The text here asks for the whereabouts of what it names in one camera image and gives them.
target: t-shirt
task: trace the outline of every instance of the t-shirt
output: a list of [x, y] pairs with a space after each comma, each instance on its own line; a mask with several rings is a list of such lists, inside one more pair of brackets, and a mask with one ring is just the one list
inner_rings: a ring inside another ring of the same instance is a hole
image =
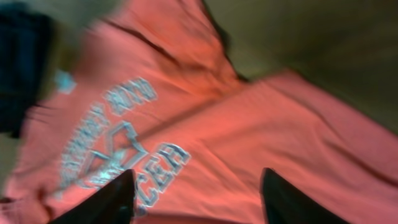
[[[243, 86], [200, 1], [127, 1], [82, 45], [73, 89], [28, 112], [8, 197], [62, 192], [120, 147], [137, 147], [123, 162], [132, 167], [148, 156], [140, 138]], [[113, 144], [119, 138], [137, 143]], [[109, 175], [91, 188], [116, 174]]]
[[398, 222], [396, 136], [290, 70], [238, 82], [200, 1], [152, 3], [97, 24], [75, 88], [31, 111], [6, 190], [34, 208], [19, 218], [133, 169], [134, 223], [265, 223], [268, 167], [350, 223]]

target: pink t-shirt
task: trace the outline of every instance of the pink t-shirt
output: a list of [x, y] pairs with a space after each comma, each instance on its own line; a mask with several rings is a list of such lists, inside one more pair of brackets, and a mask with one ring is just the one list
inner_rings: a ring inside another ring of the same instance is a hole
[[75, 89], [31, 110], [5, 193], [35, 210], [11, 223], [45, 223], [126, 169], [134, 223], [265, 223], [265, 167], [350, 223], [398, 222], [394, 135], [289, 70], [238, 82], [201, 1], [149, 2], [98, 23]]

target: black fabric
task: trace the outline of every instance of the black fabric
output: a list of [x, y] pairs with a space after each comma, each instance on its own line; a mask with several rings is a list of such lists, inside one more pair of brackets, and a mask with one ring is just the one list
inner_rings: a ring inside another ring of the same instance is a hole
[[0, 133], [19, 130], [37, 99], [53, 37], [52, 20], [24, 3], [0, 6]]

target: light blue patch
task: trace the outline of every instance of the light blue patch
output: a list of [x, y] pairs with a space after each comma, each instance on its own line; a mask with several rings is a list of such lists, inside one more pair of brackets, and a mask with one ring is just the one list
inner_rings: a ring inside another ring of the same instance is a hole
[[55, 83], [58, 86], [58, 91], [64, 94], [70, 94], [76, 86], [72, 76], [61, 70], [55, 75]]

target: floor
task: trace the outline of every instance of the floor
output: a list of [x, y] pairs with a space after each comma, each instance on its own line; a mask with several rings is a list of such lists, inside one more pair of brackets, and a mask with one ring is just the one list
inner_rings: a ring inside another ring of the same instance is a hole
[[0, 134], [0, 189], [2, 191], [4, 180], [14, 167], [16, 160], [16, 148], [18, 140], [8, 138], [5, 134]]

